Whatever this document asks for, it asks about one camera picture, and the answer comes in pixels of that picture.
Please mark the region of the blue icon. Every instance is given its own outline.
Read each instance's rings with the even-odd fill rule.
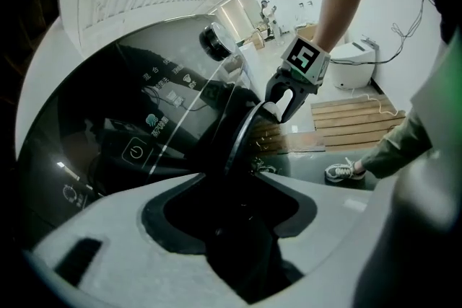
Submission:
[[[158,121],[159,120],[157,119],[157,117],[153,115],[152,113],[146,117],[146,123],[150,125],[151,127],[154,127]]]

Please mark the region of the green pants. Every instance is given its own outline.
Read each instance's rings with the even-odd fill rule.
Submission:
[[[401,125],[387,133],[375,148],[361,158],[361,163],[376,178],[384,178],[395,174],[431,148],[420,119],[411,110]]]

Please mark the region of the shoe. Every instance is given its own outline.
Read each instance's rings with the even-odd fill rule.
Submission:
[[[361,173],[354,172],[354,162],[347,160],[347,164],[332,164],[327,167],[324,173],[326,174],[327,180],[331,182],[340,182],[342,180],[362,180],[366,175],[366,171]]]

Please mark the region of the gray floor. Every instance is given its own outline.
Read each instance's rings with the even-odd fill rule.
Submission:
[[[293,33],[283,35],[283,40],[285,41],[284,45],[277,45],[275,40],[271,40],[266,42],[264,48],[257,50],[261,63],[260,70],[264,76],[264,79],[262,79],[263,81],[268,81],[276,72],[276,69],[281,65],[281,55],[294,37]],[[372,86],[366,86],[361,89],[355,89],[354,96],[356,97],[364,93],[376,95],[377,91]],[[286,92],[286,94],[287,96],[284,96],[284,98],[277,103],[281,111],[284,110],[284,107],[286,107],[287,103],[290,101],[291,93]],[[306,99],[305,104],[295,113],[290,121],[282,125],[283,133],[311,132],[315,130],[313,116],[311,114],[311,103],[329,102],[332,100],[349,99],[351,97],[353,97],[351,90],[338,89],[332,84],[332,77],[328,69],[324,77],[324,83],[318,90],[317,95],[310,95]]]
[[[289,153],[261,157],[263,166],[274,168],[281,176],[293,177],[298,180],[331,185],[341,188],[355,188],[359,190],[374,190],[378,179],[370,172],[360,181],[344,180],[333,184],[324,177],[324,169],[335,163],[346,163],[345,157],[352,161],[360,159],[365,150],[354,151],[322,151],[318,153]]]

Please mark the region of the white toilet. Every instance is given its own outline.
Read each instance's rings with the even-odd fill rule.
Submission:
[[[368,43],[360,40],[335,47],[331,51],[331,59],[337,61],[375,62],[376,50]],[[369,84],[374,64],[350,66],[330,62],[329,72],[335,87],[339,89],[357,89]]]

